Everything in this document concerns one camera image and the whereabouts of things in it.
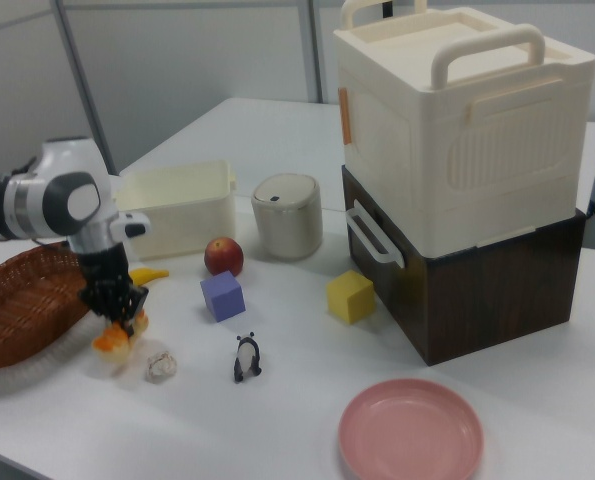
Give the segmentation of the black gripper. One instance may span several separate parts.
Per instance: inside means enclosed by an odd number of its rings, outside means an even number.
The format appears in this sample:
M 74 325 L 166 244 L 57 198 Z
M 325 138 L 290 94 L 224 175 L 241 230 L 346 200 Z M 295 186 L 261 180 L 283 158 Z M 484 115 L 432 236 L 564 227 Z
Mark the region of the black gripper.
M 96 315 L 110 321 L 118 319 L 118 302 L 121 299 L 120 325 L 124 331 L 133 330 L 136 316 L 142 312 L 148 288 L 130 286 L 128 261 L 122 243 L 94 253 L 76 254 L 85 286 L 78 297 Z

